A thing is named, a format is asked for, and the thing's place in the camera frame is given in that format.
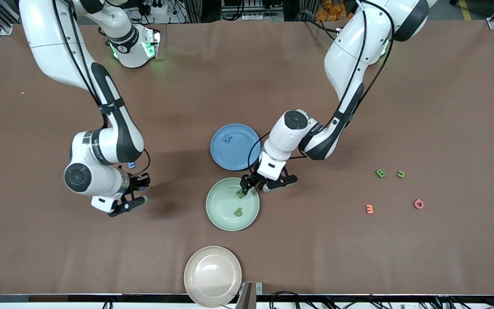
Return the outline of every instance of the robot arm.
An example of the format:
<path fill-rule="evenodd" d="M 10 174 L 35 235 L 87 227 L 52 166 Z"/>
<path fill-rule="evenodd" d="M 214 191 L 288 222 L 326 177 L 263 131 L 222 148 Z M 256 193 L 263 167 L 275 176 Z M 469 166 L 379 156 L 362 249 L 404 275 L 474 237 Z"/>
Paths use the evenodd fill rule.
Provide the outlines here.
<path fill-rule="evenodd" d="M 127 31 L 134 29 L 130 21 L 118 21 L 126 15 L 119 15 L 114 10 L 118 8 L 106 8 L 104 2 L 98 0 L 22 0 L 19 6 L 28 44 L 39 68 L 57 82 L 91 92 L 100 113 L 111 123 L 111 127 L 104 125 L 74 137 L 64 182 L 70 190 L 92 196 L 91 205 L 110 216 L 143 204 L 145 197 L 132 196 L 133 200 L 127 201 L 124 195 L 132 195 L 147 186 L 150 181 L 148 174 L 133 176 L 110 166 L 137 160 L 144 150 L 142 135 L 108 71 L 88 53 L 72 8 L 77 15 L 89 12 L 90 17 L 98 16 L 100 19 L 105 10 L 113 11 L 116 25 L 121 25 L 115 33 L 125 32 L 126 25 L 130 26 Z M 111 26 L 104 25 L 103 29 L 112 33 Z M 125 54 L 124 59 L 132 58 Z"/>
<path fill-rule="evenodd" d="M 240 196 L 255 185 L 269 192 L 294 184 L 296 176 L 283 176 L 282 172 L 296 147 L 312 160 L 327 159 L 359 105 L 365 70 L 380 56 L 392 27 L 394 40 L 406 41 L 423 27 L 429 10 L 427 0 L 362 2 L 325 55 L 325 73 L 340 100 L 330 122 L 321 125 L 301 109 L 284 113 L 263 145 L 255 174 L 243 176 Z"/>

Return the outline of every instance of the orange object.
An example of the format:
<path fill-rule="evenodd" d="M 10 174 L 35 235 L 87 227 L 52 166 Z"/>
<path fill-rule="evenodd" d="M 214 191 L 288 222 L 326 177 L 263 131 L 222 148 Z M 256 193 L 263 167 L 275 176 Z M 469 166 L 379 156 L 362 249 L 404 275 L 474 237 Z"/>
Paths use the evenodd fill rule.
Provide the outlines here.
<path fill-rule="evenodd" d="M 316 22 L 325 21 L 327 19 L 327 10 L 318 9 L 314 14 Z"/>
<path fill-rule="evenodd" d="M 414 206 L 416 209 L 423 209 L 423 208 L 424 208 L 424 202 L 423 202 L 420 198 L 417 198 L 417 199 L 413 202 L 413 206 Z"/>
<path fill-rule="evenodd" d="M 336 4 L 331 6 L 331 8 L 329 8 L 329 14 L 331 14 L 331 15 L 339 15 L 340 12 L 342 12 L 342 11 L 343 11 L 343 9 Z"/>
<path fill-rule="evenodd" d="M 324 9 L 331 8 L 333 5 L 333 0 L 321 0 L 321 6 L 323 6 Z"/>

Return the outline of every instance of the brown tabletop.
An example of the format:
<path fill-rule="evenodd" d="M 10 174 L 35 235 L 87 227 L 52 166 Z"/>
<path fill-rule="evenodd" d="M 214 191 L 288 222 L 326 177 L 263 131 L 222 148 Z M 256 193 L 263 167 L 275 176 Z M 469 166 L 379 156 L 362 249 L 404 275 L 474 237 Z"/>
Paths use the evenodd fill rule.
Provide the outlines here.
<path fill-rule="evenodd" d="M 261 135 L 294 108 L 325 123 L 337 106 L 330 39 L 303 23 L 170 25 L 165 59 L 127 69 L 95 26 L 82 29 L 145 137 L 150 200 L 110 218 L 66 188 L 71 139 L 100 114 L 87 92 L 43 75 L 15 27 L 0 41 L 0 293 L 184 293 L 188 258 L 210 245 L 234 252 L 265 293 L 494 293 L 485 21 L 429 22 L 394 44 L 333 156 L 288 162 L 298 183 L 260 194 L 257 219 L 237 232 L 206 215 L 213 184 L 243 174 L 213 162 L 212 135 L 229 123 Z"/>

